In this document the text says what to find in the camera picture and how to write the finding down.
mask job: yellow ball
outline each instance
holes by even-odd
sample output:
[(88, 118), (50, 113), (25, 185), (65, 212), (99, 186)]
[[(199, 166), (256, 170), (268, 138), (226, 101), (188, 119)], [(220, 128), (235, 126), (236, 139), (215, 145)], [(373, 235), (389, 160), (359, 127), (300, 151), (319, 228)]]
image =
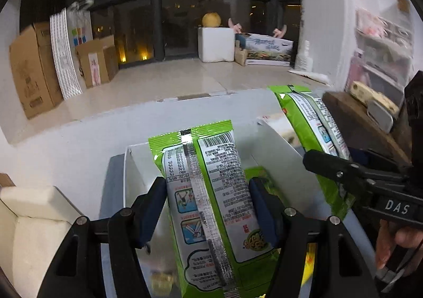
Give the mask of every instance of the yellow ball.
[(203, 16), (203, 27), (219, 27), (222, 23), (218, 13), (208, 13)]

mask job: white bottle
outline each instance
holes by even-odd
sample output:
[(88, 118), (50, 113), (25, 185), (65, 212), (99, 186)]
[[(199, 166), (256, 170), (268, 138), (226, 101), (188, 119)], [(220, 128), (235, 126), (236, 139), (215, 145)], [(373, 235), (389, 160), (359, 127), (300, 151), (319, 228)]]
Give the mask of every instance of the white bottle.
[(295, 59), (295, 70), (311, 72), (313, 69), (313, 59), (308, 55), (310, 42), (304, 40), (304, 44), (300, 50), (301, 52), (298, 52), (297, 58)]

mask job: barcode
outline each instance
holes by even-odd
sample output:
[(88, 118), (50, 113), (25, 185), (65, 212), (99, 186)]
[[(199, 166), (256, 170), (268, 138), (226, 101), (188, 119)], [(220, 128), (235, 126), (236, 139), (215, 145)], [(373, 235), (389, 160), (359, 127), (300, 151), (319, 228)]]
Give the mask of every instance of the barcode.
[(233, 143), (232, 135), (230, 133), (223, 133), (214, 137), (202, 139), (207, 148), (219, 144)]

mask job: white storage box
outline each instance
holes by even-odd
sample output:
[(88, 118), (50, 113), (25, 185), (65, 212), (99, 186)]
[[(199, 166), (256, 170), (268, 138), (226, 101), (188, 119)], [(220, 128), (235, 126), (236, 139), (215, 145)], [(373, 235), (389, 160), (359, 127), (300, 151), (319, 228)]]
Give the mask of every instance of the white storage box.
[(198, 56), (204, 63), (233, 62), (235, 33), (232, 28), (198, 28)]
[[(234, 123), (233, 129), (244, 169), (265, 167), (290, 205), (307, 217), (326, 219), (331, 215), (316, 176), (304, 169), (302, 157), (263, 119)], [(147, 193), (157, 176), (161, 173), (153, 162), (149, 144), (128, 147), (124, 165), (124, 206), (130, 207), (138, 195)], [(352, 212), (344, 224), (374, 273), (374, 250)], [(167, 203), (151, 240), (151, 255), (142, 250), (138, 251), (138, 256), (149, 288), (152, 273), (177, 272)]]

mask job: striped white packaging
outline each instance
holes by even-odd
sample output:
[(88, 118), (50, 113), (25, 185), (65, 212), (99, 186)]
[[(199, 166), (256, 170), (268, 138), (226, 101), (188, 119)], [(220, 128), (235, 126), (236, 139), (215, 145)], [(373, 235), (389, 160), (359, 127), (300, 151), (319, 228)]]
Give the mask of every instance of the striped white packaging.
[(71, 46), (69, 43), (66, 9), (50, 16), (50, 34), (54, 66), (62, 91), (63, 98), (69, 99), (82, 94), (81, 85), (78, 82), (75, 65), (73, 64)]

